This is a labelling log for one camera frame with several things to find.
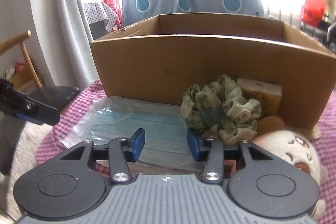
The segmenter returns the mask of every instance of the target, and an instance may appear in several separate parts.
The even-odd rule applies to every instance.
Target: silver bolt
[[[218,174],[218,173],[215,173],[215,172],[209,172],[209,173],[206,173],[204,175],[204,178],[206,180],[216,181],[216,180],[219,180],[221,178],[221,175]]]
[[[165,176],[162,180],[165,181],[165,182],[167,182],[167,181],[170,181],[171,178],[169,176]]]
[[[127,175],[126,173],[116,173],[113,175],[112,178],[115,181],[126,181],[129,179],[129,175]]]

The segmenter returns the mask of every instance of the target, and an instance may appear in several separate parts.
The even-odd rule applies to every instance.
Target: wall
[[[32,37],[26,41],[27,50],[45,84],[52,85],[53,79],[36,34],[30,0],[0,0],[0,15],[0,41],[20,32],[31,30]],[[15,63],[19,56],[21,56],[19,45],[2,55],[0,58],[0,74],[6,70],[9,64]]]
[[[56,0],[30,0],[36,32],[55,85],[78,86],[59,21]]]

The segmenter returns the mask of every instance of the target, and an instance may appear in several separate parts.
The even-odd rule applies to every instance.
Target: white polka dot cloth
[[[89,24],[107,19],[106,30],[112,32],[118,16],[110,7],[100,0],[85,2],[83,7]]]

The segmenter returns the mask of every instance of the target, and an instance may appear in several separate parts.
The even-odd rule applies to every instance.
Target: cardboard box
[[[289,25],[235,14],[168,14],[91,43],[107,96],[180,105],[223,73],[282,87],[278,115],[313,128],[336,82],[336,55]]]

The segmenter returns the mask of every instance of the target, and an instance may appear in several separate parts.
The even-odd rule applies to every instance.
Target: pink gingham tablecloth
[[[91,104],[98,99],[105,98],[106,94],[100,80],[97,80],[85,89],[70,105],[59,123],[53,127],[40,144],[36,159],[39,164],[58,155],[66,148],[60,142],[64,139],[73,126],[81,120],[90,108]],[[336,93],[330,96],[327,106],[318,122],[322,137],[313,140],[321,164],[328,170],[328,180],[320,187],[320,198],[327,205],[320,224],[336,223]],[[103,177],[108,178],[108,169],[102,165],[96,165],[96,171]]]

